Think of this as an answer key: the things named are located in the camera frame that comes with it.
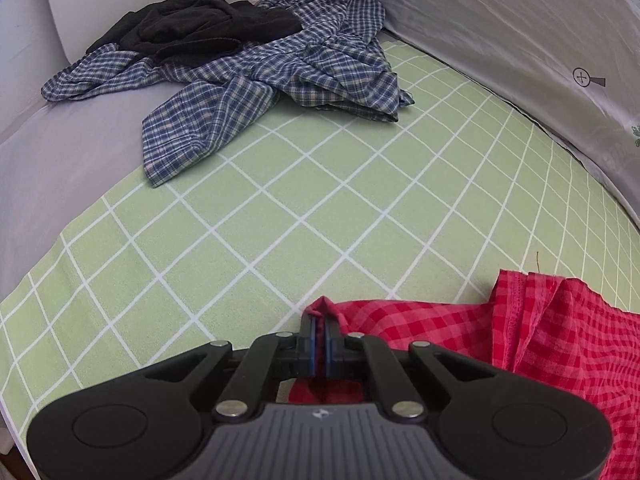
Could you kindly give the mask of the red checked garment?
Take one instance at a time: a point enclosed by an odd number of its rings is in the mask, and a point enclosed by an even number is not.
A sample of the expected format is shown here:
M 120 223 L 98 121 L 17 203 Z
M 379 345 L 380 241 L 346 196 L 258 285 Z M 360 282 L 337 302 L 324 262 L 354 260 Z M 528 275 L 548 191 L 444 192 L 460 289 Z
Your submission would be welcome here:
M 574 393 L 605 414 L 613 430 L 602 478 L 638 478 L 639 317 L 610 306 L 577 278 L 501 271 L 484 304 L 320 297 L 306 312 L 333 318 L 344 334 L 378 336 L 395 350 L 431 341 Z

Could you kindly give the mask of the blue plaid shirt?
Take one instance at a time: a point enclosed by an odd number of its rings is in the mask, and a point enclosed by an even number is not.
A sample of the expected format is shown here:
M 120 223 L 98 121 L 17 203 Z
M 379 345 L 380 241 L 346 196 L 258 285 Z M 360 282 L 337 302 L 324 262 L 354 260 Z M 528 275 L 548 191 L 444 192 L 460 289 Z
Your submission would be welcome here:
M 375 122 L 397 122 L 412 105 L 376 38 L 385 22 L 378 0 L 260 0 L 257 6 L 292 12 L 302 29 L 198 67 L 156 64 L 107 44 L 55 74 L 41 94 L 49 102 L 81 101 L 181 84 L 142 122 L 143 170 L 152 186 L 224 148 L 281 96 Z

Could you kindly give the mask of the grey cloth underlay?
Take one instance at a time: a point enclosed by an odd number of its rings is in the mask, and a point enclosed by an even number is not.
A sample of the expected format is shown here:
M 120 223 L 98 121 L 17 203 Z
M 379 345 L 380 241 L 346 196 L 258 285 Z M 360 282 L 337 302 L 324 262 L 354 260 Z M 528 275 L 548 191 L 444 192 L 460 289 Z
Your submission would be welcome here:
M 1 143 L 1 296 L 142 164 L 142 122 L 178 84 L 48 104 Z

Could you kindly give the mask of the black garment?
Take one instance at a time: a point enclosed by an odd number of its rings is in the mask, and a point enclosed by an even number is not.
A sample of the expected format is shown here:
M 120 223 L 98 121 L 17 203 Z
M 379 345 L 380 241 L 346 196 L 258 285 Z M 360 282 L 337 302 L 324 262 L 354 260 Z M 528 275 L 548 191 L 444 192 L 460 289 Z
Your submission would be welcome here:
M 196 67 L 302 30 L 293 12 L 247 0 L 164 0 L 125 14 L 87 51 L 116 44 L 157 64 Z

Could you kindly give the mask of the grey carrot print sheet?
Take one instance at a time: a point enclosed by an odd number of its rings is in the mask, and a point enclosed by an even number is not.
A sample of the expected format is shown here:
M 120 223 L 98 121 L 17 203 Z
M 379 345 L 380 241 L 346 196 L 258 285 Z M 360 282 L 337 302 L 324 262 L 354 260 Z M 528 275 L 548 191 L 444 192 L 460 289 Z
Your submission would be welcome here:
M 380 0 L 387 28 L 525 110 L 639 213 L 639 0 Z

